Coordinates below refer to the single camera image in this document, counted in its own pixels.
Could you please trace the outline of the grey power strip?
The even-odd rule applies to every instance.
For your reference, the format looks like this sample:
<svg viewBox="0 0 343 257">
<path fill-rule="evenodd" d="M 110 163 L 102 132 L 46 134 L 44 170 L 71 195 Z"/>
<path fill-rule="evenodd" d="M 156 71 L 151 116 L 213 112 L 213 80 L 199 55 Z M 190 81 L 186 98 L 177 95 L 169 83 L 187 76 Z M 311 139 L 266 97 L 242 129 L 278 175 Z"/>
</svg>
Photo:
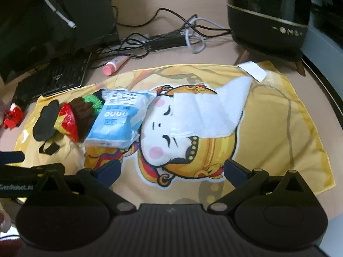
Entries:
<svg viewBox="0 0 343 257">
<path fill-rule="evenodd" d="M 148 34 L 133 34 L 121 40 L 120 45 L 116 48 L 119 51 L 128 51 L 146 46 L 149 41 Z"/>
</svg>

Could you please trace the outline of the brown green crochet item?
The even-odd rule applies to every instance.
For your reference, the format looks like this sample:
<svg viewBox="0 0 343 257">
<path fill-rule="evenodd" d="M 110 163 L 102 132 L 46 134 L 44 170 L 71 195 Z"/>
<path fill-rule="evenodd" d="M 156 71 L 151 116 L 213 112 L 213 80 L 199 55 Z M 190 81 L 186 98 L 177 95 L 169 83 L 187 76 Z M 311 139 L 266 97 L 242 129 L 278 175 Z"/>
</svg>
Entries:
<svg viewBox="0 0 343 257">
<path fill-rule="evenodd" d="M 102 110 L 105 103 L 105 99 L 102 97 L 103 91 L 104 89 L 100 89 L 95 93 L 77 97 L 69 102 L 76 121 L 79 142 L 87 137 L 95 119 Z"/>
</svg>

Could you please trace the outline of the pink lip balm tube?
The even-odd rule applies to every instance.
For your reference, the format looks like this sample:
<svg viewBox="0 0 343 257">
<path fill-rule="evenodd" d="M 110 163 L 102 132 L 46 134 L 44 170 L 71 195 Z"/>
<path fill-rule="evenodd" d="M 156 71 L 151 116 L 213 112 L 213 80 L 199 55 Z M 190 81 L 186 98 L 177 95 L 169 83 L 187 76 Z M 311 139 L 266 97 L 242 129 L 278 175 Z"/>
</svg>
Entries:
<svg viewBox="0 0 343 257">
<path fill-rule="evenodd" d="M 102 67 L 102 72 L 107 76 L 114 75 L 129 59 L 129 56 L 117 56 Z"/>
</svg>

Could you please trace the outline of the blue white wipes packet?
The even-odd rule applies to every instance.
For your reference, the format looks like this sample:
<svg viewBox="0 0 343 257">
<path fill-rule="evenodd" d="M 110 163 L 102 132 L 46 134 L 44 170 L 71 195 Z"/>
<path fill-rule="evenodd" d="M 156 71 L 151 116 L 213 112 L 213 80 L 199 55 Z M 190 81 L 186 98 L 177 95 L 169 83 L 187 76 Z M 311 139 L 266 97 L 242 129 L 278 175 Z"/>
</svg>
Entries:
<svg viewBox="0 0 343 257">
<path fill-rule="evenodd" d="M 138 130 L 156 91 L 111 91 L 88 136 L 86 147 L 127 149 L 140 136 Z"/>
</svg>

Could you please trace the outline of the black power adapter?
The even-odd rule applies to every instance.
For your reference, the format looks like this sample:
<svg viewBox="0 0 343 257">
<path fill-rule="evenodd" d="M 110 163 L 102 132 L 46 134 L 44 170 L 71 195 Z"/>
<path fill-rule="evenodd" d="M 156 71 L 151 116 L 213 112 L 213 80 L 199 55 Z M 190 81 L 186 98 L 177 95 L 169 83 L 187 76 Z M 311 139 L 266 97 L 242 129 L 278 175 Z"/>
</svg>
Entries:
<svg viewBox="0 0 343 257">
<path fill-rule="evenodd" d="M 151 37 L 149 40 L 149 48 L 151 51 L 159 51 L 186 45 L 185 37 L 182 33 L 158 35 Z"/>
</svg>

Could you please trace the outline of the black computer monitor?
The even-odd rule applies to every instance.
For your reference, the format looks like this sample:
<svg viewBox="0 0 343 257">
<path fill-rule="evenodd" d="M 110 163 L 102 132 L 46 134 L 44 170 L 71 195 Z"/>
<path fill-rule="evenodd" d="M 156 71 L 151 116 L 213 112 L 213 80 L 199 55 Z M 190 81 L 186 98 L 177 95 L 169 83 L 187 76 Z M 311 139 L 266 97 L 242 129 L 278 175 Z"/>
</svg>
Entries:
<svg viewBox="0 0 343 257">
<path fill-rule="evenodd" d="M 112 0 L 1 0 L 1 81 L 118 40 Z"/>
</svg>

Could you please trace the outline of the red black toy figure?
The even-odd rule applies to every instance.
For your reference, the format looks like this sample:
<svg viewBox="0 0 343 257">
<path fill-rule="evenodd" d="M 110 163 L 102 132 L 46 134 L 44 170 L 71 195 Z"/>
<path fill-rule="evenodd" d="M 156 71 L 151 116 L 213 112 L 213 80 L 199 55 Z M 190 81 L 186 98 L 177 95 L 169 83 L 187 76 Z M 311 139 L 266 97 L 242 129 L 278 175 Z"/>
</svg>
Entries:
<svg viewBox="0 0 343 257">
<path fill-rule="evenodd" d="M 19 127 L 24 118 L 23 110 L 15 103 L 5 111 L 2 127 L 5 129 L 14 129 Z"/>
</svg>

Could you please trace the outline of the white wipe cloth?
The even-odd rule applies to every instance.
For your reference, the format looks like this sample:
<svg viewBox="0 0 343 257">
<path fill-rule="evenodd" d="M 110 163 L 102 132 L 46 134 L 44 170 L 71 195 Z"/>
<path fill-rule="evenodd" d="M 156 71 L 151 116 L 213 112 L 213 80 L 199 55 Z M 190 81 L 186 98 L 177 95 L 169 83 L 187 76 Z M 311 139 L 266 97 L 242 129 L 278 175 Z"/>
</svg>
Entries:
<svg viewBox="0 0 343 257">
<path fill-rule="evenodd" d="M 211 93 L 175 93 L 171 137 L 230 136 L 241 119 L 252 78 L 238 77 Z"/>
</svg>

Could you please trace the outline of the black keyboard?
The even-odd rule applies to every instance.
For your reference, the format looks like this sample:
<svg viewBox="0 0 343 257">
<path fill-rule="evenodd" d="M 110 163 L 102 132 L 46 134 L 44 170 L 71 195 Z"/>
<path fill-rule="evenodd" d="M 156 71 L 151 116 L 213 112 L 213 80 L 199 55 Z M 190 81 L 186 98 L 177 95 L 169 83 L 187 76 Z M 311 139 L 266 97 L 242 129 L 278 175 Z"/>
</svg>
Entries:
<svg viewBox="0 0 343 257">
<path fill-rule="evenodd" d="M 29 104 L 39 97 L 48 97 L 82 86 L 91 54 L 80 52 L 51 61 L 47 67 L 19 82 L 13 102 Z"/>
</svg>

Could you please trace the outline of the black humidifier appliance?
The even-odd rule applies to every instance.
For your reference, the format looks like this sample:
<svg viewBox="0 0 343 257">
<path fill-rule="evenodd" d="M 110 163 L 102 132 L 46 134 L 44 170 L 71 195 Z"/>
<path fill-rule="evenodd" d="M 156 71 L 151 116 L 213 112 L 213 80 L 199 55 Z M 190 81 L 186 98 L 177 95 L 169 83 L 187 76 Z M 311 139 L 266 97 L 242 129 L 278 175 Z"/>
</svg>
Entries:
<svg viewBox="0 0 343 257">
<path fill-rule="evenodd" d="M 227 0 L 234 41 L 246 49 L 299 61 L 311 0 Z"/>
</svg>

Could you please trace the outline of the yellow cartoon printed mat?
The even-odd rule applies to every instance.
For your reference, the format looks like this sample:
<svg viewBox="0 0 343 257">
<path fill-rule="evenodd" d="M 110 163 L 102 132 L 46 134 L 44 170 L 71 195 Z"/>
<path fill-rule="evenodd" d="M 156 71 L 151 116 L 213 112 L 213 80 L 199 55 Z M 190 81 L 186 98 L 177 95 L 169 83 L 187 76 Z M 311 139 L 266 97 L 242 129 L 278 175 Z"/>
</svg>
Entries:
<svg viewBox="0 0 343 257">
<path fill-rule="evenodd" d="M 68 175 L 82 168 L 96 169 L 119 160 L 120 177 L 112 190 L 135 205 L 142 203 L 207 206 L 233 190 L 224 176 L 224 162 L 233 159 L 247 169 L 260 168 L 271 175 L 297 170 L 315 194 L 335 186 L 328 155 L 317 129 L 290 81 L 266 61 L 266 78 L 257 82 L 236 66 L 177 64 L 127 71 L 106 81 L 57 96 L 60 103 L 100 89 L 153 90 L 157 96 L 141 135 L 129 149 L 86 147 L 57 133 L 59 149 L 52 155 L 39 152 L 41 143 L 33 127 L 48 99 L 39 99 L 28 117 L 15 149 L 25 154 L 23 166 L 62 163 Z M 249 89 L 236 130 L 228 137 L 203 139 L 192 135 L 174 139 L 168 135 L 175 95 L 215 94 L 230 88 L 233 102 Z"/>
</svg>

